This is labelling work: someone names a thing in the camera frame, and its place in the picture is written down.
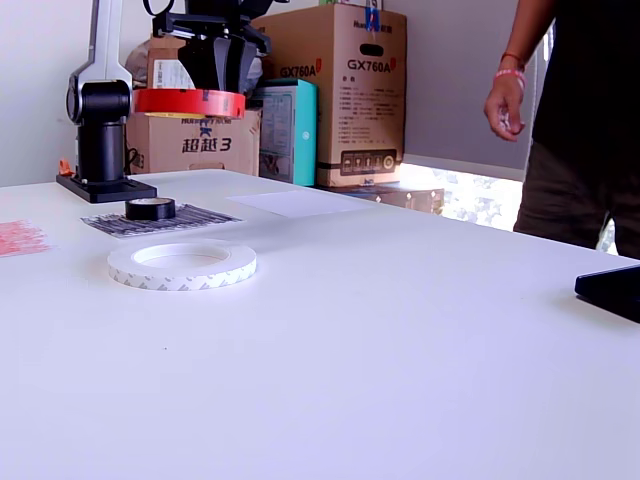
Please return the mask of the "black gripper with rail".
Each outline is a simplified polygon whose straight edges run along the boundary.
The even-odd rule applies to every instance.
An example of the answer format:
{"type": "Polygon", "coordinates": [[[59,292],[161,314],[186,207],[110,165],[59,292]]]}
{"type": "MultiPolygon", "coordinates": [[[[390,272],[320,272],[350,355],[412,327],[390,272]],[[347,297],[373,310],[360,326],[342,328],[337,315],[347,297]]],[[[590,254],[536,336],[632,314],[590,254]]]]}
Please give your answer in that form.
{"type": "Polygon", "coordinates": [[[178,50],[178,60],[195,88],[201,90],[244,94],[257,52],[261,55],[272,52],[270,38],[255,29],[246,15],[226,18],[164,12],[153,18],[152,35],[188,40],[178,50]],[[224,35],[240,38],[216,38],[224,35]]]}

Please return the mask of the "person's right hand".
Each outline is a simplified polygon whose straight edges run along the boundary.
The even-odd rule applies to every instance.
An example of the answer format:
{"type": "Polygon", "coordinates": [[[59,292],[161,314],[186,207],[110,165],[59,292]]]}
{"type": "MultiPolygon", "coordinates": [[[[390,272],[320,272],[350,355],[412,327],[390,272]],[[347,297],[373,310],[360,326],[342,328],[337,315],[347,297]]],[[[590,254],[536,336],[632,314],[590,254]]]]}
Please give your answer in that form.
{"type": "Polygon", "coordinates": [[[520,118],[523,92],[517,80],[497,79],[485,101],[484,113],[493,133],[515,142],[523,131],[520,118]]]}

